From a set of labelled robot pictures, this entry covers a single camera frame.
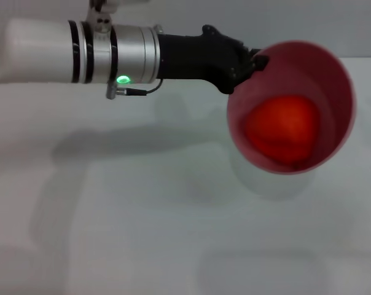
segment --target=white tabletop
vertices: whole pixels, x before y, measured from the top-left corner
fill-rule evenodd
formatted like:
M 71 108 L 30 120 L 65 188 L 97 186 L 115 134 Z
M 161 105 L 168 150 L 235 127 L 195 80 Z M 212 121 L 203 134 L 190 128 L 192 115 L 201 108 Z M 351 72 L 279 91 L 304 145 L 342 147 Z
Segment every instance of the white tabletop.
M 204 82 L 0 86 L 0 295 L 371 294 L 371 59 L 343 61 L 353 134 L 300 176 L 243 160 Z

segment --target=red ball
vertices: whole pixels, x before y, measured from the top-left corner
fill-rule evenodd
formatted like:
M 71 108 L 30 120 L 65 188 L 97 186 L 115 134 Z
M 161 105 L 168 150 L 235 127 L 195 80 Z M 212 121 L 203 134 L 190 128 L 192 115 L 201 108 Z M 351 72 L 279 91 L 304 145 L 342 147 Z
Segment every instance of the red ball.
M 245 132 L 262 154 L 278 163 L 298 166 L 308 160 L 319 133 L 319 111 L 300 95 L 265 100 L 246 118 Z

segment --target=green led light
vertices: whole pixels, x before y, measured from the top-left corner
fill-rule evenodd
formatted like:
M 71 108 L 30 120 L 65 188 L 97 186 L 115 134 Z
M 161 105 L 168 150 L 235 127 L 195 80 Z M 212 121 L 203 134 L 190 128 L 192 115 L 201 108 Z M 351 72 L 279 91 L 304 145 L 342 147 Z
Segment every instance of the green led light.
M 128 84 L 130 82 L 131 82 L 131 79 L 128 76 L 120 76 L 117 78 L 117 83 L 119 84 Z

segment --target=pink cup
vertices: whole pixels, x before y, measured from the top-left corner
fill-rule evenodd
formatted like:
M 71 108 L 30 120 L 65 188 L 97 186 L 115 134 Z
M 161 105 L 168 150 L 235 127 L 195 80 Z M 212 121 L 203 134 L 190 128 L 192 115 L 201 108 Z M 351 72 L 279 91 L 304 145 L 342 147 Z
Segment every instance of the pink cup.
M 279 43 L 258 54 L 270 57 L 267 67 L 240 84 L 229 97 L 228 124 L 232 138 L 245 158 L 261 169 L 277 174 L 310 171 L 330 159 L 352 130 L 356 100 L 349 75 L 332 54 L 308 42 Z M 308 97 L 321 115 L 313 155 L 298 170 L 265 157 L 244 133 L 244 118 L 252 109 L 278 95 Z

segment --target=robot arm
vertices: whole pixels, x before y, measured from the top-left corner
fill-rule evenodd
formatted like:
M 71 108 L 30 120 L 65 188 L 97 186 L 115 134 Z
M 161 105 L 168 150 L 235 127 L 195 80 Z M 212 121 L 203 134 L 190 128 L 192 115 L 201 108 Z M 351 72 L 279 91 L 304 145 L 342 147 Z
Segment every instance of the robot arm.
M 87 20 L 63 23 L 12 20 L 0 36 L 0 84 L 103 83 L 107 97 L 147 95 L 124 84 L 156 79 L 201 79 L 224 94 L 262 71 L 268 58 L 204 26 L 201 36 L 116 25 L 120 0 L 90 0 Z

